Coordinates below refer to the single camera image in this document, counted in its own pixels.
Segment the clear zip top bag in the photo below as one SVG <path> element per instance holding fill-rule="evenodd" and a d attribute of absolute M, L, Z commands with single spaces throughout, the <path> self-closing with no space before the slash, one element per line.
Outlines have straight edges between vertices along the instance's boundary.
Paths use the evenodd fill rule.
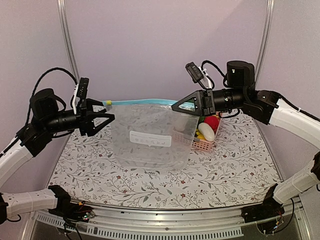
<path fill-rule="evenodd" d="M 140 99 L 104 102 L 110 123 L 114 158 L 124 167 L 175 170 L 187 164 L 191 146 L 175 142 L 174 122 L 189 115 L 173 111 L 173 100 Z M 195 131 L 182 131 L 190 136 Z"/>

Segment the toy bok choy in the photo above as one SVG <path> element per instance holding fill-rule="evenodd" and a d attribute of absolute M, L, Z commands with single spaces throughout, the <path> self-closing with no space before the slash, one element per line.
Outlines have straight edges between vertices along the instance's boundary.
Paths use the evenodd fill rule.
<path fill-rule="evenodd" d="M 174 126 L 174 129 L 179 132 L 184 132 L 184 131 L 194 132 L 197 127 L 198 120 L 199 120 L 198 116 L 181 115 L 174 122 L 173 126 Z"/>

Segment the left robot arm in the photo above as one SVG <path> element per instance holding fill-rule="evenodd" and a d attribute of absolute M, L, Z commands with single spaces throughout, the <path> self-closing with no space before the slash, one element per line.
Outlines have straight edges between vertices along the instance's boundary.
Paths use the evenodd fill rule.
<path fill-rule="evenodd" d="M 22 165 L 36 157 L 57 137 L 76 129 L 82 136 L 96 135 L 105 126 L 115 120 L 115 115 L 106 110 L 95 112 L 94 106 L 103 103 L 93 99 L 82 99 L 75 110 L 59 110 L 58 103 L 66 103 L 53 89 L 38 91 L 29 100 L 33 117 L 21 128 L 10 144 L 0 153 L 0 183 L 3 185 Z M 86 221 L 86 213 L 92 211 L 89 206 L 80 206 L 71 202 L 71 196 L 59 185 L 18 193 L 0 194 L 0 222 L 10 221 L 14 216 L 37 210 L 48 210 L 50 214 L 74 221 Z"/>

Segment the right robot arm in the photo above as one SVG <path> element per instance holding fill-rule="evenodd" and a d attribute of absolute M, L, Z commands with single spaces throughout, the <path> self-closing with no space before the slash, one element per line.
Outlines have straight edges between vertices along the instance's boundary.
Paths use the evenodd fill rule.
<path fill-rule="evenodd" d="M 224 89 L 202 87 L 171 107 L 175 112 L 197 117 L 215 112 L 230 113 L 236 109 L 258 122 L 282 129 L 312 146 L 320 147 L 320 120 L 298 108 L 283 95 L 271 90 L 257 90 L 255 67 L 242 60 L 231 60 L 222 75 Z M 271 186 L 261 204 L 244 207 L 241 216 L 246 223 L 284 213 L 283 204 L 320 183 L 320 155 L 283 182 Z"/>

